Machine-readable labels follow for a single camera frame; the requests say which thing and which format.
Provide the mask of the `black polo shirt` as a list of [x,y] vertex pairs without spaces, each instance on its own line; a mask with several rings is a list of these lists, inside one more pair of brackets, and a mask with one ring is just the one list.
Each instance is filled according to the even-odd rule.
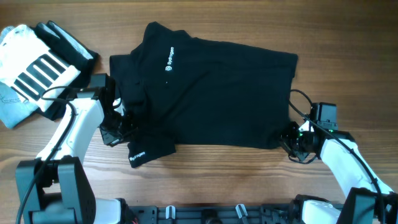
[[136,168],[179,144],[275,149],[289,124],[298,56],[147,25],[129,54],[109,58],[131,119]]

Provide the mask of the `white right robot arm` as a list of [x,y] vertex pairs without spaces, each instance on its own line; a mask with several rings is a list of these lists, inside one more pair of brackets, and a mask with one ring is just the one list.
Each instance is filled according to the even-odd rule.
[[309,164],[313,154],[332,172],[345,195],[341,208],[324,198],[297,195],[290,203],[289,223],[397,223],[397,193],[385,184],[360,154],[352,135],[340,131],[336,105],[312,103],[303,125],[291,122],[280,135],[289,159]]

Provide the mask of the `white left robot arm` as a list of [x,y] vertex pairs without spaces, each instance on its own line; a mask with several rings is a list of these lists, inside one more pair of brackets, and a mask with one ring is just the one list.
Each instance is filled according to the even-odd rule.
[[92,76],[88,88],[68,91],[65,99],[58,99],[67,110],[49,143],[16,168],[16,223],[138,223],[124,199],[95,197],[82,166],[97,129],[111,147],[133,134],[123,116],[120,89],[102,73]]

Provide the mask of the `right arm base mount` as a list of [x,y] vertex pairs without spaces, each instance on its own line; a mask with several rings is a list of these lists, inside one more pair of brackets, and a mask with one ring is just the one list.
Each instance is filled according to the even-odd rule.
[[289,222],[336,224],[341,211],[324,198],[298,194],[289,204]]

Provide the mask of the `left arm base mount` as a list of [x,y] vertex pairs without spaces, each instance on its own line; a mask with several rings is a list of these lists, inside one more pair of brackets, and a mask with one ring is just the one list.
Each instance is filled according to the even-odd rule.
[[122,224],[126,222],[126,212],[129,208],[123,198],[96,198],[94,224]]

